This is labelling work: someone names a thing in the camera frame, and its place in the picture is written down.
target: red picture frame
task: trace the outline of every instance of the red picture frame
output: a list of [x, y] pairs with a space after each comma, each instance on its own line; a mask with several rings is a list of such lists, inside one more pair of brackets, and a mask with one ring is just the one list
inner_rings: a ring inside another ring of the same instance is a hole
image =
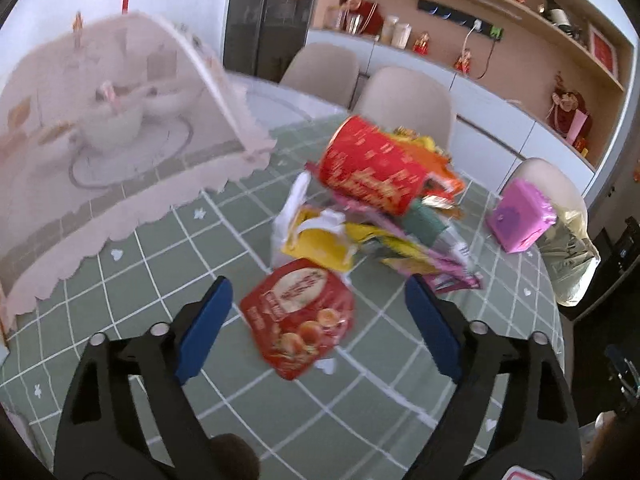
[[618, 79], [618, 54], [616, 48], [597, 28], [589, 24], [589, 52], [600, 64]]

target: chair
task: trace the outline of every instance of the chair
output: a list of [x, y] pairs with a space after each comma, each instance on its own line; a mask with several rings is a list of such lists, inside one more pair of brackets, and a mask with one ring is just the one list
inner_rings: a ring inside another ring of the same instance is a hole
[[369, 80], [354, 112], [378, 126], [404, 126], [431, 136], [449, 149], [456, 114], [449, 90], [435, 79], [407, 68], [388, 66]]
[[359, 73], [358, 57], [351, 50], [312, 43], [296, 54], [280, 84], [348, 108]]
[[521, 178], [534, 184], [551, 202], [567, 210], [580, 211], [587, 225], [587, 206], [575, 184], [553, 164], [542, 158], [528, 158], [511, 174], [505, 187]]

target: red snack package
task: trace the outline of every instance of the red snack package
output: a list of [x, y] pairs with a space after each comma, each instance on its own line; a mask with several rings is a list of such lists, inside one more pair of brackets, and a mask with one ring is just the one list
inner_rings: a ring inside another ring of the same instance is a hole
[[318, 162], [318, 179], [338, 193], [402, 216], [420, 196], [427, 169], [373, 124], [344, 121]]
[[288, 381], [336, 346], [353, 320], [353, 294], [330, 270], [296, 260], [240, 302], [262, 357]]

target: snack pile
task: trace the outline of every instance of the snack pile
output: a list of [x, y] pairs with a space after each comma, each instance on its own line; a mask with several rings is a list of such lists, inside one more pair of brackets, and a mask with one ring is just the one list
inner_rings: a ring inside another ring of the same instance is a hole
[[[307, 203], [313, 179], [332, 192], [325, 208]], [[292, 380], [339, 344], [354, 316], [348, 285], [357, 252], [423, 275], [440, 294], [481, 288], [450, 223], [462, 216], [456, 195], [464, 189], [430, 137], [347, 119], [291, 187], [273, 221], [274, 273], [241, 302], [264, 359]]]

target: red cylindrical container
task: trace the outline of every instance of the red cylindrical container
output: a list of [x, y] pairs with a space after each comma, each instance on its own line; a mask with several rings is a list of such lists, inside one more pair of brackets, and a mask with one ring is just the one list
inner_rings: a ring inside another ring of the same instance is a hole
[[347, 119], [318, 163], [327, 187], [392, 215], [403, 215], [420, 196], [427, 170], [373, 124]]

